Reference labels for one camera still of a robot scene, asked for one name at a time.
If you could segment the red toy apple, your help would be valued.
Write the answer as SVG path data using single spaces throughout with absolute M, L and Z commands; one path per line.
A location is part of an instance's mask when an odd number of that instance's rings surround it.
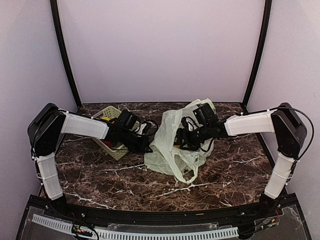
M 115 146 L 115 144 L 113 142 L 110 142 L 110 141 L 103 141 L 103 143 L 109 148 L 113 148 Z

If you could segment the yellow toy banana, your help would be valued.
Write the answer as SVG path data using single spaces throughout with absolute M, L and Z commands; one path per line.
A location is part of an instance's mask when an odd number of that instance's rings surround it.
M 110 122 L 110 121 L 111 121 L 111 119 L 110 119 L 109 117 L 102 117 L 101 120 L 107 121 L 107 122 Z

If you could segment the light green plastic bag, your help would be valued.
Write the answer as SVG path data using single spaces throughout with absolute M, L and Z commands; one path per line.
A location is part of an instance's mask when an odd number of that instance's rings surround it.
M 215 111 L 216 108 L 210 99 L 196 99 L 187 106 L 178 110 L 167 110 L 162 114 L 161 124 L 150 144 L 152 152 L 144 155 L 144 164 L 152 171 L 174 176 L 184 184 L 192 184 L 198 177 L 199 167 L 204 165 L 207 157 L 213 151 L 214 140 L 205 140 L 201 145 L 202 150 L 183 150 L 174 146 L 174 140 L 183 117 L 196 117 L 192 111 L 199 104 L 209 104 Z

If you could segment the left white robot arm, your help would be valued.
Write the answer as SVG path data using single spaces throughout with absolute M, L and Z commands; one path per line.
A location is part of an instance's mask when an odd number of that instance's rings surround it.
M 120 143 L 129 152 L 150 153 L 150 135 L 147 124 L 140 124 L 137 131 L 134 125 L 138 117 L 128 110 L 123 110 L 119 117 L 105 120 L 83 116 L 58 108 L 48 103 L 34 118 L 27 128 L 31 146 L 31 158 L 36 162 L 39 178 L 50 200 L 51 210 L 60 218 L 67 218 L 71 213 L 65 203 L 56 167 L 56 150 L 62 134 L 73 134 L 95 138 L 110 143 Z

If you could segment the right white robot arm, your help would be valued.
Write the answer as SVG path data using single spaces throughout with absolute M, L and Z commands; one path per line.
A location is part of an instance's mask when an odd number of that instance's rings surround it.
M 204 103 L 198 105 L 193 114 L 195 119 L 182 118 L 182 127 L 174 138 L 174 146 L 182 150 L 202 150 L 207 140 L 212 142 L 247 134 L 260 134 L 263 139 L 269 137 L 273 140 L 271 146 L 276 147 L 272 152 L 274 166 L 264 189 L 266 198 L 255 205 L 255 213 L 266 217 L 274 210 L 273 200 L 280 196 L 307 150 L 304 143 L 308 129 L 300 118 L 305 113 L 283 102 L 270 109 L 241 112 L 225 118 L 218 118 L 209 104 Z

